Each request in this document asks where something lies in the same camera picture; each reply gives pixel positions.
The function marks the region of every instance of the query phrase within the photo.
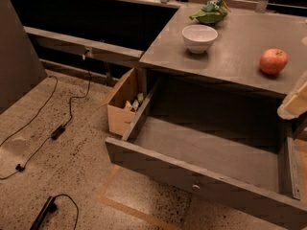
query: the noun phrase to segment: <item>speckled floor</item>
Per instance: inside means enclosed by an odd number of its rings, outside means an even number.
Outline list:
[[[86,91],[86,72],[48,70],[59,79],[56,92],[31,124],[0,148],[0,177],[14,172],[69,118],[68,101]],[[72,122],[56,141],[48,140],[24,172],[0,181],[0,229],[30,229],[48,196],[70,195],[79,206],[76,229],[222,230],[281,229],[228,207],[110,164],[102,99],[111,89],[94,76],[85,99],[73,101]],[[48,78],[0,116],[0,142],[27,124],[48,99],[55,79]],[[41,229],[73,229],[76,208],[67,197]]]

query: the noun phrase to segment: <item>green plastic bag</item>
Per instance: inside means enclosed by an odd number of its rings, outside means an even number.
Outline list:
[[[230,12],[224,0],[211,0],[200,10],[190,15],[190,19],[198,19],[200,23],[214,26],[222,21]]]

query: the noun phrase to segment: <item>white bowl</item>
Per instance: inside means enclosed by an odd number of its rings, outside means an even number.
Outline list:
[[[191,25],[183,28],[185,46],[195,54],[205,52],[218,37],[218,32],[205,25]]]

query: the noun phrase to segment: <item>concrete floor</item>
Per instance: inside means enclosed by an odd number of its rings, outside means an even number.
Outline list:
[[[47,70],[59,79],[56,92],[37,118],[0,148],[0,177],[13,173],[69,118],[69,98],[86,91],[86,72]],[[48,140],[24,172],[0,181],[0,229],[30,229],[48,196],[69,194],[80,209],[76,229],[236,230],[282,229],[223,205],[193,196],[109,162],[105,139],[110,91],[94,76],[85,99],[73,101],[72,122],[57,141]],[[24,126],[48,99],[55,79],[48,78],[0,116],[0,142]],[[41,229],[73,229],[76,208],[66,197]]]

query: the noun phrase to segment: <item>gray tabletop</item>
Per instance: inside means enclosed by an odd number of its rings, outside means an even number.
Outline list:
[[[199,23],[189,15],[200,4],[182,6],[162,30],[141,62],[184,75],[230,81],[278,95],[289,93],[307,70],[305,17],[232,9],[215,29],[219,36],[204,54],[190,53],[181,35],[187,25]],[[289,62],[275,77],[259,70],[259,58],[269,48],[287,52]]]

